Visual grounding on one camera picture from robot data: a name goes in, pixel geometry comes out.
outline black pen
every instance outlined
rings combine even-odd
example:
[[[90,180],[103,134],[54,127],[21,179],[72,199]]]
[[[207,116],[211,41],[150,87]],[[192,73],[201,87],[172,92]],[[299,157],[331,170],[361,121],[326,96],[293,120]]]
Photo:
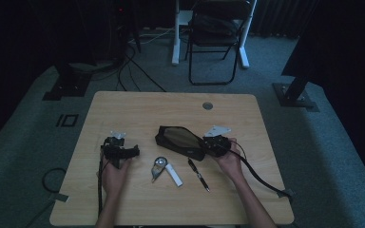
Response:
[[[189,166],[191,166],[192,170],[194,170],[194,172],[197,174],[197,177],[200,179],[200,181],[201,181],[203,187],[206,189],[206,191],[210,192],[209,187],[206,184],[205,180],[203,179],[202,175],[200,174],[200,172],[198,172],[197,167],[189,158],[188,158],[188,164],[189,164]]]

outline black stand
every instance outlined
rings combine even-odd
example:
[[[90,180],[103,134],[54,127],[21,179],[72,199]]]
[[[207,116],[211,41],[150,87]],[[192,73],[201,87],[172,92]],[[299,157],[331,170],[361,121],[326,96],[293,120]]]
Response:
[[[91,74],[78,73],[69,64],[56,64],[59,77],[51,92],[46,92],[43,101],[60,101],[62,97],[84,97]]]
[[[310,101],[304,90],[307,78],[295,78],[291,84],[273,84],[281,106],[305,107],[309,112],[319,112],[317,104]]]

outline table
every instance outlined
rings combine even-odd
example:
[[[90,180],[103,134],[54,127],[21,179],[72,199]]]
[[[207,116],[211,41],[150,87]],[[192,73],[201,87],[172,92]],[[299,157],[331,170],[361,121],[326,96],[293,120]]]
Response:
[[[202,107],[210,103],[213,108]],[[194,161],[209,185],[207,192],[187,163],[187,157],[155,142],[160,125],[184,126],[203,136],[213,125],[230,127],[226,137],[237,138],[258,174],[284,189],[277,161],[260,115],[257,99],[248,94],[97,92],[87,113],[60,193],[53,225],[93,225],[98,216],[96,172],[100,145],[111,130],[125,132],[125,148],[139,145],[117,211],[117,225],[223,225],[247,223],[233,183],[210,156]],[[177,187],[167,172],[152,183],[151,168],[163,156],[174,166],[183,185]],[[287,198],[279,198],[243,172],[255,194],[277,224],[294,220]]]
[[[243,68],[250,67],[248,62],[247,53],[245,52],[245,41],[247,40],[248,31],[250,30],[251,21],[253,20],[254,9],[257,5],[257,0],[252,1],[251,13],[248,15],[248,19],[244,24],[244,32],[241,36],[240,43],[240,58]],[[174,36],[174,47],[173,47],[173,57],[172,65],[176,66],[180,62],[180,26],[187,26],[188,22],[191,20],[192,11],[190,10],[180,10],[180,0],[176,0],[176,16],[175,16],[175,36]]]

